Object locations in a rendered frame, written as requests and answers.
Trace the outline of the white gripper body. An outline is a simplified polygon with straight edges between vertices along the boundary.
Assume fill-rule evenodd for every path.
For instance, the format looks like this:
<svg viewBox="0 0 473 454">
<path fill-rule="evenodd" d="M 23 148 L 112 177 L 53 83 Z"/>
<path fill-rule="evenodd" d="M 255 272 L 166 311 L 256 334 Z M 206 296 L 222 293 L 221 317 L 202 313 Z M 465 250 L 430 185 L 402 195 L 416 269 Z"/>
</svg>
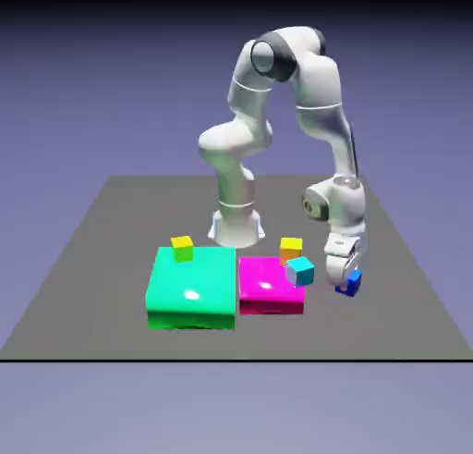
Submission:
<svg viewBox="0 0 473 454">
<path fill-rule="evenodd" d="M 342 257 L 336 255 L 326 256 L 326 272 L 333 286 L 345 287 L 349 275 L 358 268 L 359 253 Z"/>
</svg>

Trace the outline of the small blue cube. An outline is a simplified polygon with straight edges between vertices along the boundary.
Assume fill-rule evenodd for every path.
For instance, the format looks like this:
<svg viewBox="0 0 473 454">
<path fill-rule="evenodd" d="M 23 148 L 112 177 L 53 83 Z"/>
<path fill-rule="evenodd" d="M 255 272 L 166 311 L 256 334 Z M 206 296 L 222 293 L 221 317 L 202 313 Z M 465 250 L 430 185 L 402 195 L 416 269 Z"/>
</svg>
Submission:
<svg viewBox="0 0 473 454">
<path fill-rule="evenodd" d="M 362 271 L 359 269 L 353 270 L 343 287 L 336 286 L 334 290 L 340 294 L 344 294 L 348 297 L 354 297 L 361 285 Z"/>
</svg>

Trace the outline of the large green box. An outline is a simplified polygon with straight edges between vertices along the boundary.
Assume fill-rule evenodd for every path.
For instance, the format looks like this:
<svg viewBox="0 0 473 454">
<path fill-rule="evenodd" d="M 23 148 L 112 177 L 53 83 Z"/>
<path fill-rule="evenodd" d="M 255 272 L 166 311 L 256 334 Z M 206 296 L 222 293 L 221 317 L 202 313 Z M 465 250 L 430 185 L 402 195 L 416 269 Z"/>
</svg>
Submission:
<svg viewBox="0 0 473 454">
<path fill-rule="evenodd" d="M 196 247 L 184 263 L 158 250 L 145 293 L 149 329 L 232 330 L 236 306 L 235 249 Z"/>
</svg>

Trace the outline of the small cyan cube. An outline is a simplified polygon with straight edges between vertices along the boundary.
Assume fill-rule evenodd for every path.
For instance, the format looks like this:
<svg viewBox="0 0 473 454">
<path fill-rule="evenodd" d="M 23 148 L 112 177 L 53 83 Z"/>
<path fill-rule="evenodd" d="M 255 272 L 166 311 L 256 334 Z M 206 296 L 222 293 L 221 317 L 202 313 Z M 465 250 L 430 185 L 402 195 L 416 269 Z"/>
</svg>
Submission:
<svg viewBox="0 0 473 454">
<path fill-rule="evenodd" d="M 290 259 L 285 264 L 285 277 L 295 287 L 311 285 L 314 282 L 315 266 L 304 256 Z"/>
</svg>

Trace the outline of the small yellow-orange cube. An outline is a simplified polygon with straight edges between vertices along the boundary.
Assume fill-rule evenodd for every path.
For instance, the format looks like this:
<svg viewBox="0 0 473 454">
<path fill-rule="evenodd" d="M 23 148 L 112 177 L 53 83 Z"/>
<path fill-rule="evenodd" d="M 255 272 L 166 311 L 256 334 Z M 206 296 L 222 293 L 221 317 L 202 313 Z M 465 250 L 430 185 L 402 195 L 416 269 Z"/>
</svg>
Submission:
<svg viewBox="0 0 473 454">
<path fill-rule="evenodd" d="M 303 239 L 281 237 L 280 260 L 281 265 L 286 265 L 289 260 L 299 258 L 302 254 Z"/>
</svg>

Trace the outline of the large magenta box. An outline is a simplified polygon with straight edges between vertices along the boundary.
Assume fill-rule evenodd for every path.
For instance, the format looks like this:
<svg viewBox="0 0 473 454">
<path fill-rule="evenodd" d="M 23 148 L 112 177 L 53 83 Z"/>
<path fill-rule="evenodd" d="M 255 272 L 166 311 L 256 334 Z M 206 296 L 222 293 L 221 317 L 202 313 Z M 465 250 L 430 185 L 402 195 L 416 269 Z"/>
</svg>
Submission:
<svg viewBox="0 0 473 454">
<path fill-rule="evenodd" d="M 238 259 L 238 300 L 241 314 L 303 314 L 306 291 L 285 276 L 278 257 Z"/>
</svg>

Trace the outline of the small yellow-green cube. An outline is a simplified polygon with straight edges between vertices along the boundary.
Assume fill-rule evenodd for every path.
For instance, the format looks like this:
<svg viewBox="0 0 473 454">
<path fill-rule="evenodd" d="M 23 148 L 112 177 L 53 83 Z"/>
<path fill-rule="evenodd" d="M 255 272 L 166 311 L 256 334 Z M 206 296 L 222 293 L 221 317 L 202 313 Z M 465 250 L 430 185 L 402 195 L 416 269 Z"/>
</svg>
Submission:
<svg viewBox="0 0 473 454">
<path fill-rule="evenodd" d="M 191 236 L 172 237 L 170 242 L 176 263 L 189 262 L 193 259 L 194 245 Z"/>
</svg>

